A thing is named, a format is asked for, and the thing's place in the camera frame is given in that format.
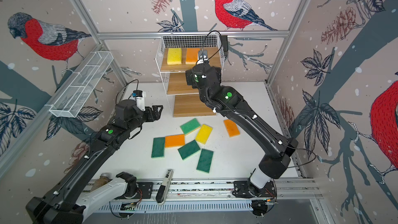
bird wing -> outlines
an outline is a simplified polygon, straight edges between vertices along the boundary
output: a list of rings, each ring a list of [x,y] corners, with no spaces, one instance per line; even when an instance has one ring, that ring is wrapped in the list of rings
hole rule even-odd
[[[232,2],[225,3],[223,6],[229,14],[239,18],[242,18],[251,10],[250,4],[244,0],[232,0]]]

wire mesh basket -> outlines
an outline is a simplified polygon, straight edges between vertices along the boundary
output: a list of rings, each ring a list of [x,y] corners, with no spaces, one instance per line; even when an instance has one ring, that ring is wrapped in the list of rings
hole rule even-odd
[[[75,118],[112,61],[109,51],[93,52],[83,69],[73,72],[75,78],[52,105],[50,112],[56,117]]]

red bird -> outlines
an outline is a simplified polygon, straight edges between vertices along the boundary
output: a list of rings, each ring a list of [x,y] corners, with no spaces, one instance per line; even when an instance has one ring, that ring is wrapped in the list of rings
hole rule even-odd
[[[49,24],[32,18],[26,13],[16,13],[8,19],[11,35],[21,37],[22,41],[31,47],[39,56],[53,61],[66,61],[78,53],[79,43],[86,37],[91,37],[81,31],[65,28],[60,24]]]
[[[263,19],[251,9],[250,4],[244,0],[215,0],[217,18],[226,25],[226,29],[240,28],[250,25],[264,26],[270,30],[276,30],[266,25]]]
[[[371,107],[372,134],[365,135],[358,132],[355,123],[352,124],[358,135],[373,140],[380,150],[390,160],[391,166],[380,172],[373,164],[369,164],[381,176],[380,184],[385,184],[384,177],[387,173],[398,170],[398,81],[394,82],[386,91],[379,95]]]

green sponge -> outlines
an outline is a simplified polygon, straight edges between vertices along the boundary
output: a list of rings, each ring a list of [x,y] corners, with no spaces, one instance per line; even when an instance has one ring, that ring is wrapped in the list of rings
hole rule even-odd
[[[182,160],[189,158],[198,151],[200,151],[200,147],[195,140],[187,143],[186,145],[178,149]]]
[[[183,124],[182,126],[180,126],[182,132],[185,135],[188,135],[189,133],[195,131],[196,129],[198,129],[200,127],[200,124],[198,122],[198,120],[196,118],[186,122],[185,124]]]
[[[213,151],[202,149],[196,170],[209,173],[212,158],[213,158]]]
[[[164,143],[165,137],[154,138],[152,145],[152,156],[151,158],[164,157]]]

wooden board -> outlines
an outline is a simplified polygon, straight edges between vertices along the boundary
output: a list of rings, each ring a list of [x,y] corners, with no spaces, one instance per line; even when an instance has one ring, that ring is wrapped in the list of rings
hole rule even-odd
[[[200,101],[199,95],[176,95],[173,117],[197,117],[216,115],[208,106]]]
[[[194,64],[185,64],[185,60],[187,58],[187,48],[183,47],[182,48],[182,64],[181,65],[167,65],[167,54],[168,54],[168,48],[164,51],[163,55],[163,62],[162,62],[162,67],[160,68],[160,72],[185,72],[186,70],[192,68],[195,66]],[[210,57],[216,51],[218,51],[217,47],[206,47],[204,50],[207,50],[207,55]],[[210,59],[210,65],[214,67],[221,67],[221,62],[220,62],[220,54],[217,52],[213,56],[213,58]]]
[[[187,93],[199,94],[199,91],[197,88],[192,88],[192,86],[187,85],[185,73],[170,73],[167,95],[179,95]]]

